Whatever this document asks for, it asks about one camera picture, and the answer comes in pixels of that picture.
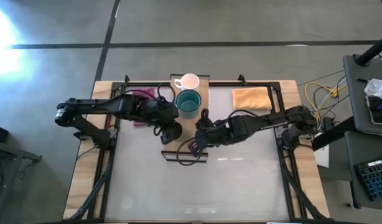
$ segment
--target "black desk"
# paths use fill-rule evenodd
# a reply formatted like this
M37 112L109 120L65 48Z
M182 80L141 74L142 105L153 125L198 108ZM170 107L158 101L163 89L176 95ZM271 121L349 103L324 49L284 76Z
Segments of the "black desk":
M382 159L382 136L347 131L345 140L352 175L353 203L382 210L382 199L371 201L354 171L356 164Z
M357 77L367 80L371 78L382 80L382 60L373 59L369 62L369 66L363 67L355 63L354 56L344 56L343 66L345 68L353 116L316 137L312 143L314 150L342 138L345 131L360 131L382 135L382 125L371 123L364 93L366 83L356 80Z

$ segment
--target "table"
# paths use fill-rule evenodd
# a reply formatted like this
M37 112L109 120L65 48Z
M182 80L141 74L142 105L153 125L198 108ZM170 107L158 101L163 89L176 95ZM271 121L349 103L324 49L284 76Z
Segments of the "table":
M345 131L360 131L382 135L382 125L372 124L368 113L364 92L366 83L356 80L356 78L382 80L382 60L373 59L368 63L368 66L363 67L355 62L354 56L344 56L343 66L345 67L353 116L314 139L314 149L320 149L342 138Z
M234 81L210 81L210 83L221 82L221 83L230 83ZM249 81L249 82L267 82L267 81ZM294 80L281 80L275 81L279 82L282 90L282 99L284 102L285 108L290 108L293 106L300 105L300 97L299 92L297 90L297 85ZM96 82L92 98L109 98L111 94L111 89L113 87L114 82ZM148 83L161 83L159 81L156 82L128 82L132 85L144 85L148 86ZM99 128L102 128L105 123L105 117L103 115L89 115L87 119L96 125ZM87 149L92 147L92 142L83 141L81 143L79 153L86 151ZM84 199L90 193L90 190L93 186L93 182L95 181L95 170L96 170L96 162L98 160L98 154L100 152L93 151L90 152L88 157L83 158L78 161L75 169L74 175L70 187L70 191L68 194L67 205L65 207L65 211L63 214L64 218L70 217L76 212L77 208L83 203ZM320 212L329 217L329 212L327 208L327 203L325 201L324 191L322 190L322 184L320 181L317 164L315 163L314 153L308 147L298 147L295 151L295 157L297 161L297 168L299 172L299 178L301 182L301 186L306 193L306 195L310 198L312 203L320 210ZM99 197L96 202L96 209L94 209L93 213L85 215L85 217L98 217L100 214L101 207L101 195L103 193L100 192ZM300 216L299 206L296 200L295 194L292 192L293 204L296 217Z
M382 136L347 131L345 140L352 177L353 203L362 207L382 209L382 200L370 200L354 170L354 165L382 159Z

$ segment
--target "mug handle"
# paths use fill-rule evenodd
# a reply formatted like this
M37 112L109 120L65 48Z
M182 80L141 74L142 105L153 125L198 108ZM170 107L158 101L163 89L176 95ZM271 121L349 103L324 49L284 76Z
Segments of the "mug handle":
M174 80L174 85L177 87L177 88L181 88L181 80L179 79L175 79Z

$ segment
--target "yellow towel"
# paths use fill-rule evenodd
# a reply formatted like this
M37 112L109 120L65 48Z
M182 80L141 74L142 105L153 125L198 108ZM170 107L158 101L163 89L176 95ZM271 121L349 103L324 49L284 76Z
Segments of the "yellow towel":
M233 90L233 105L235 110L271 109L266 87Z

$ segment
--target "wooden table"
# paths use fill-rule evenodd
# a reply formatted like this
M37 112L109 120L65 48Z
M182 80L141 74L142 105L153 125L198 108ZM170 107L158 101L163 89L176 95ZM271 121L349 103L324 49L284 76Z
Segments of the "wooden table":
M260 81L248 81L248 82L266 82L267 80ZM284 102L285 109L293 106L300 105L300 96L297 89L296 81L294 80L271 80L272 82L279 82L281 85L282 99ZM92 98L109 98L111 94L111 87L113 82L96 82L93 90ZM105 115L88 115L87 120L96 125L98 128L103 128L105 123ZM79 154L85 152L91 148L93 143L91 141L82 141L79 148ZM320 213L329 217L329 211L327 207L327 202L325 200L324 191L322 189L321 179L319 176L317 164L315 162L315 157L313 150L308 147L299 146L295 150L295 157L297 162L297 170L299 172L300 183L303 191L308 196L310 201L318 208ZM67 204L63 213L63 218L71 217L80 205L85 201L89 195L93 181L95 177L95 170L98 160L98 150L91 151L87 157L82 157L77 161L72 177L72 183L69 190ZM97 198L96 209L94 212L94 217L98 217L101 206L101 195L102 190L100 190L99 196ZM292 201L294 204L294 210L296 217L300 217L299 205L297 203L296 195L291 188Z

